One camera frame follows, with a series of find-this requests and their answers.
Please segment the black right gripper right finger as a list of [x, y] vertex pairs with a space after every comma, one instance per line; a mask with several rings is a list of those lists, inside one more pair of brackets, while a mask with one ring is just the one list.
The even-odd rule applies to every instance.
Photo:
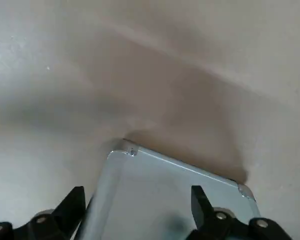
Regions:
[[225, 211], [215, 210], [199, 185], [191, 187], [191, 213], [196, 225], [188, 240], [289, 240], [275, 221], [255, 217], [242, 223]]

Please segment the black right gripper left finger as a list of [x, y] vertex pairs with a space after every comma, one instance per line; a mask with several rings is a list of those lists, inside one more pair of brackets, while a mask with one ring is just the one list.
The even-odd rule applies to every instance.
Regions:
[[69, 240], [85, 213], [85, 189], [76, 186], [51, 213], [38, 214], [18, 228], [0, 222], [0, 240]]

